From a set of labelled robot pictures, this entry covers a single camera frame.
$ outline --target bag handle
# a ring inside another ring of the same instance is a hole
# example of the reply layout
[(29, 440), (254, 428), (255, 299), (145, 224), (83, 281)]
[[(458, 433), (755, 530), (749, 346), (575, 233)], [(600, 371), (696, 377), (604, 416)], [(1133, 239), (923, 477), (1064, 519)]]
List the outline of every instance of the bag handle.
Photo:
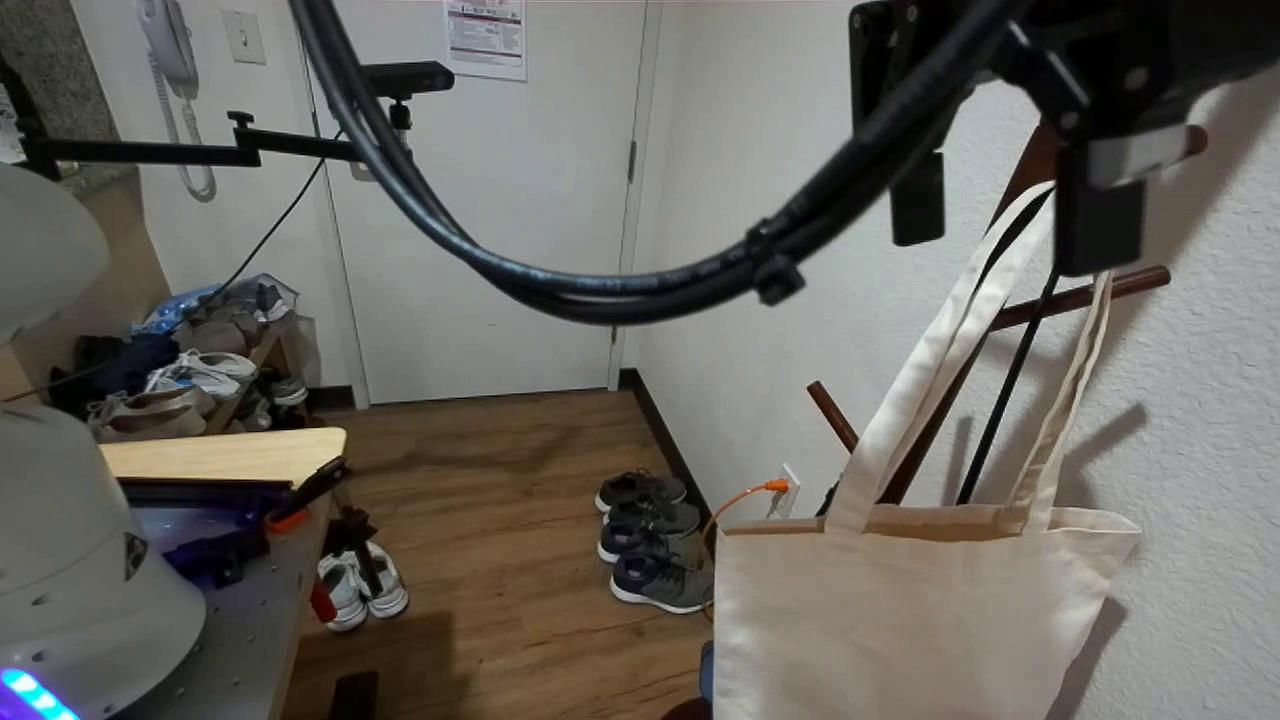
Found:
[(1039, 420), (1038, 445), (1034, 445), (1034, 452), (1021, 470), (1021, 479), (1013, 484), (1013, 497), (1003, 503), (1003, 519), (1013, 530), (1024, 530), (1024, 523), (1047, 530), (1047, 519), (1053, 519), (1062, 465), (1064, 465), (1064, 436), (1074, 428), (1074, 416), (1079, 411), (1086, 387), (1090, 387), (1095, 359), (1103, 353), (1109, 326), (1114, 326), (1114, 277), (1103, 271), (1092, 286), (1092, 303), (1079, 326), (1079, 340), (1078, 340), (1064, 387), (1058, 394), (1047, 416)]
[(850, 458), (836, 502), (829, 512), (829, 534), (864, 534), (872, 509), (904, 465), (909, 447), (923, 433), (930, 416), (944, 403), (970, 357), (987, 335), (998, 314), (1003, 307), (1018, 277), (1028, 269), (1038, 250), (1053, 235), (1053, 202), (1039, 204), (1038, 220), (1001, 251), (1003, 233), (1038, 204), (1053, 183), (1038, 183), (1018, 198), (1001, 220), (987, 227), (986, 245), (961, 271), (951, 298), (931, 318), (923, 340), (914, 347), (909, 363), (881, 400), (860, 447)]

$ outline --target tote bag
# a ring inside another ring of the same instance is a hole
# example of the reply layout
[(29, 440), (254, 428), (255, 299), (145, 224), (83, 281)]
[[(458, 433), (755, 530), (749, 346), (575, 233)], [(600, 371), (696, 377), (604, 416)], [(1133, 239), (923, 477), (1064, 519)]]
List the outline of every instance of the tote bag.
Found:
[(718, 559), (718, 720), (1034, 720), (1086, 649), (1138, 523), (1058, 509), (1074, 411), (1103, 346), (1114, 289), (1095, 281), (1062, 398), (1003, 503), (894, 509), (886, 484), (1053, 233), (1053, 202), (998, 251), (1024, 193), (930, 326), (832, 512), (816, 530), (731, 530)]

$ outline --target white door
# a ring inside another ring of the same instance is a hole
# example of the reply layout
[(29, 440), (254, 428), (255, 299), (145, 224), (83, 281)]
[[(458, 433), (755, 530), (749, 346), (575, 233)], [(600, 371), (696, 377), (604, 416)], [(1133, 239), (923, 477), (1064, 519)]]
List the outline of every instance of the white door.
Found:
[[(449, 64), (440, 0), (355, 0), (343, 20), (365, 64)], [(639, 34), (645, 0), (525, 0), (525, 85), (458, 78), (414, 102), (414, 158), (479, 245), (617, 271)], [(519, 307), (374, 182), (350, 166), (328, 176), (374, 403), (607, 383), (607, 329)]]

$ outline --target paper sign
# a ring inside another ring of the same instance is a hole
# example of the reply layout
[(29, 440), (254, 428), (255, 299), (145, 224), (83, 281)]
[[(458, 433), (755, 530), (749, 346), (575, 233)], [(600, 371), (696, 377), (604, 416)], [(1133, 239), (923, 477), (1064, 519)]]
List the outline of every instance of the paper sign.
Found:
[(525, 0), (444, 0), (449, 68), (525, 80)]

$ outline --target baseboard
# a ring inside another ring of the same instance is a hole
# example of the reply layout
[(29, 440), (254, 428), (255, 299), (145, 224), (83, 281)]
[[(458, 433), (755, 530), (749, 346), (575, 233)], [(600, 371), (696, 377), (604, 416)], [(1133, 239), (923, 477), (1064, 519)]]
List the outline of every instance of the baseboard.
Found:
[(308, 387), (308, 403), (312, 403), (312, 411), (352, 411), (355, 394), (352, 394), (352, 383)]
[(704, 518), (714, 518), (714, 509), (710, 509), (704, 494), (696, 490), (696, 477), (691, 477), (691, 470), (683, 465), (682, 445), (677, 445), (663, 411), (656, 410), (656, 400), (654, 400), (639, 367), (620, 367), (617, 387), (635, 398), (635, 403), (639, 403), (639, 411), (645, 411), (645, 420), (648, 420), (648, 428), (654, 428), (654, 440), (656, 440), (656, 447), (663, 452), (673, 477), (689, 479), (689, 502), (691, 502)]

